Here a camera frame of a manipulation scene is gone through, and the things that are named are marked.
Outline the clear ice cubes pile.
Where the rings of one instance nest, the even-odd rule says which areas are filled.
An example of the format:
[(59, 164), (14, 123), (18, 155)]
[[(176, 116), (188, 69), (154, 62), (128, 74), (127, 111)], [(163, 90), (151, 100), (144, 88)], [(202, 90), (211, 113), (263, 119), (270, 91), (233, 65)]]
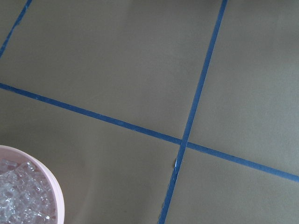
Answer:
[(30, 161), (0, 160), (0, 222), (55, 224), (54, 196), (44, 174)]

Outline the pink bowl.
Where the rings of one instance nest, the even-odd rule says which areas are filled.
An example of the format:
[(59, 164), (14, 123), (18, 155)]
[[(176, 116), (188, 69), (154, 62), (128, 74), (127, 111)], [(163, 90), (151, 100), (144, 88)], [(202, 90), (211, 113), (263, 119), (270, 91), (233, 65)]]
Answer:
[(49, 185), (51, 186), (53, 197), (55, 201), (56, 207), (56, 218), (57, 224), (64, 223), (64, 216), (65, 216), (65, 205), (64, 205), (64, 196), (61, 190), (61, 187), (53, 175), (53, 173), (38, 159), (34, 158), (33, 156), (21, 151), (19, 149), (9, 147), (9, 146), (0, 146), (0, 158), (7, 159), (10, 161), (15, 161), (17, 163), (23, 163), (26, 161), (31, 161), (38, 170), (40, 170), (43, 175), (46, 177)]

